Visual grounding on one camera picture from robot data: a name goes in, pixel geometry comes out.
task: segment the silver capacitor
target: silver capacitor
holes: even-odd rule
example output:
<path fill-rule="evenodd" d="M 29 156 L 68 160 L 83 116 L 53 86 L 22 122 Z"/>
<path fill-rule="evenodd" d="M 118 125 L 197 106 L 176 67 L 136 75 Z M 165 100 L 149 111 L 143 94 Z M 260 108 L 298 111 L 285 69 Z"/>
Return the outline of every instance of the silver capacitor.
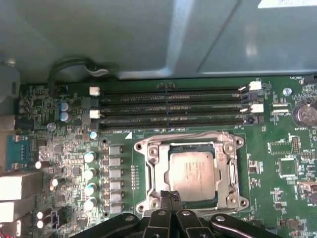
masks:
<path fill-rule="evenodd" d="M 66 102 L 61 103 L 60 106 L 59 106 L 59 108 L 60 108 L 60 110 L 61 110 L 62 112 L 69 112 L 69 111 L 70 111 L 70 106 L 69 106 L 69 104 L 66 103 Z"/>
<path fill-rule="evenodd" d="M 67 112 L 62 112 L 59 114 L 59 119 L 63 122 L 69 122 L 71 120 L 71 115 Z"/>

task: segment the integrated circuit chip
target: integrated circuit chip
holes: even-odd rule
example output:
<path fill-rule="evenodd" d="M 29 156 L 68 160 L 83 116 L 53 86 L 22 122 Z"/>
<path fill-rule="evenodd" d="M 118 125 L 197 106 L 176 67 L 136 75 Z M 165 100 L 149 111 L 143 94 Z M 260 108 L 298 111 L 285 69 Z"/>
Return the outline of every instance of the integrated circuit chip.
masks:
<path fill-rule="evenodd" d="M 170 155 L 168 180 L 182 201 L 212 200 L 215 197 L 214 166 L 211 152 L 184 152 Z"/>
<path fill-rule="evenodd" d="M 56 146 L 54 146 L 54 151 L 55 151 L 56 153 L 61 153 L 61 152 L 63 152 L 63 145 L 56 145 Z"/>
<path fill-rule="evenodd" d="M 85 227 L 88 224 L 88 219 L 87 218 L 77 218 L 76 224 L 79 227 Z"/>
<path fill-rule="evenodd" d="M 73 167 L 72 172 L 73 172 L 74 176 L 80 176 L 81 175 L 80 167 Z"/>
<path fill-rule="evenodd" d="M 282 158 L 278 161 L 281 178 L 293 177 L 297 174 L 297 160 L 295 158 Z"/>
<path fill-rule="evenodd" d="M 81 140 L 83 139 L 83 135 L 75 135 L 75 140 Z"/>
<path fill-rule="evenodd" d="M 64 201 L 65 201 L 65 196 L 64 195 L 57 196 L 57 202 L 64 202 Z"/>
<path fill-rule="evenodd" d="M 76 120 L 74 121 L 74 126 L 81 126 L 81 125 L 82 125 L 82 122 L 81 122 L 80 119 L 76 119 Z"/>

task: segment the black cable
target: black cable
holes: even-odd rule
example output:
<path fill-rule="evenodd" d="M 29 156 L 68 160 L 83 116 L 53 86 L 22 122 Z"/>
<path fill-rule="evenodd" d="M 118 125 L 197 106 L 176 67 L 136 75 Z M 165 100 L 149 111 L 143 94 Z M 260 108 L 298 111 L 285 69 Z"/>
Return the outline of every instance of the black cable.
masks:
<path fill-rule="evenodd" d="M 48 76 L 48 86 L 49 86 L 50 96 L 54 96 L 55 75 L 62 69 L 76 66 L 76 65 L 85 65 L 86 68 L 91 71 L 97 70 L 97 64 L 89 58 L 69 59 L 69 60 L 53 65 Z"/>

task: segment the green circuit board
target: green circuit board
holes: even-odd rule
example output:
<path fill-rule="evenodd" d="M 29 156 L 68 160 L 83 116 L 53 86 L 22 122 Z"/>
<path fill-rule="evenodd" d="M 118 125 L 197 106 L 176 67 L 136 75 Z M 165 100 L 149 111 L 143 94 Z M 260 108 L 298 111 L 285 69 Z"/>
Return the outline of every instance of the green circuit board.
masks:
<path fill-rule="evenodd" d="M 34 128 L 21 133 L 29 133 L 31 142 L 40 141 L 39 157 L 52 164 L 44 169 L 46 187 L 37 198 L 38 209 L 69 207 L 68 223 L 56 231 L 60 237 L 70 237 L 115 216 L 117 213 L 111 210 L 111 191 L 107 184 L 110 179 L 109 159 L 120 158 L 118 168 L 124 195 L 116 209 L 136 213 L 136 204 L 146 196 L 146 173 L 144 156 L 135 151 L 135 143 L 157 134 L 227 131 L 245 140 L 245 145 L 237 151 L 238 174 L 240 194 L 250 201 L 250 206 L 234 216 L 244 221 L 256 221 L 283 237 L 316 237 L 317 197 L 298 183 L 315 181 L 317 173 L 317 129 L 313 123 L 316 118 L 311 114 L 308 119 L 302 118 L 306 125 L 294 122 L 296 107 L 317 99 L 317 87 L 304 84 L 304 79 L 305 76 L 109 80 L 60 85 L 54 98 L 48 96 L 46 85 L 22 85 L 19 111 L 21 116 L 31 120 Z M 264 112 L 259 113 L 262 119 L 252 125 L 194 124 L 156 128 L 153 122 L 153 128 L 105 130 L 95 127 L 89 118 L 91 108 L 98 106 L 95 100 L 91 100 L 94 97 L 90 96 L 89 87 L 99 87 L 106 95 L 122 90 L 155 91 L 167 85 L 176 89 L 194 89 L 241 86 L 252 81 L 262 83 L 258 96 L 259 103 L 264 105 Z M 289 96 L 283 93 L 284 88 L 292 90 Z M 62 102 L 69 105 L 67 112 L 71 119 L 68 122 L 60 120 Z M 53 130 L 48 130 L 49 123 L 54 123 Z M 92 131 L 97 133 L 94 139 L 90 135 Z M 119 155 L 110 152 L 114 149 L 120 150 Z M 84 154 L 90 151 L 95 152 L 97 158 L 84 163 Z M 89 168 L 96 169 L 97 174 L 87 181 L 84 171 Z M 51 191 L 50 180 L 56 176 L 65 178 L 66 184 Z M 98 191 L 93 194 L 97 204 L 93 210 L 86 211 L 84 202 L 88 197 L 83 190 L 89 182 L 98 186 Z M 50 231 L 47 226 L 42 230 L 35 229 L 34 233 Z"/>

